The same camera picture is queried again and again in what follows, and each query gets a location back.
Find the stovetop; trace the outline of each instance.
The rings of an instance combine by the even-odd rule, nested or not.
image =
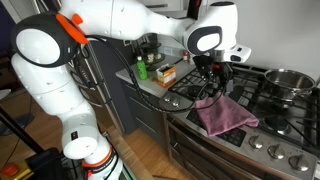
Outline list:
[[[281,101],[263,90],[265,69],[233,65],[233,91],[225,95],[255,115],[260,121],[258,128],[284,139],[320,157],[320,91],[314,89],[309,97],[297,96],[292,101]],[[194,101],[190,87],[200,89],[204,85],[194,69],[180,79],[168,91]],[[204,89],[200,99],[213,96],[222,87],[212,81]],[[186,119],[202,127],[196,110],[191,110]]]

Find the kitchen counter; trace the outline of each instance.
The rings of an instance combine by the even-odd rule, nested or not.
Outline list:
[[[181,58],[179,58],[179,57],[173,57],[173,56],[167,55],[164,61],[162,61],[158,64],[155,64],[154,66],[160,67],[161,65],[164,65],[167,63],[173,64],[173,63],[179,61],[180,59]],[[177,76],[176,82],[195,68],[195,65],[189,65],[188,63],[185,63],[183,61],[178,62],[174,66],[176,67],[176,76]],[[168,86],[167,88],[164,88],[164,87],[158,85],[157,81],[152,81],[149,78],[146,80],[139,79],[139,74],[137,71],[136,64],[132,65],[131,69],[133,70],[133,72],[137,78],[137,81],[138,81],[140,88],[143,89],[144,91],[152,94],[152,95],[157,96],[158,98],[161,98],[165,94],[165,92],[168,90],[168,88],[170,87],[170,86]],[[116,72],[116,76],[119,77],[120,79],[132,84],[129,73],[127,72],[126,69],[122,69],[121,71]]]

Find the oven door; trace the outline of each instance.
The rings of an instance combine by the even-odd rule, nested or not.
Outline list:
[[[280,179],[205,142],[177,121],[167,121],[169,154],[197,179]]]

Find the white wall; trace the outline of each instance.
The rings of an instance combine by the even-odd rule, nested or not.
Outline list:
[[[318,79],[320,0],[233,2],[239,14],[237,41],[252,48],[246,64],[297,70]],[[165,40],[164,45],[177,46]]]

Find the stainless steel pot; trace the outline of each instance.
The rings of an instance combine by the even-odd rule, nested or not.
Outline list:
[[[300,72],[271,69],[265,72],[263,89],[271,96],[281,100],[292,100],[297,95],[310,95],[315,81]]]

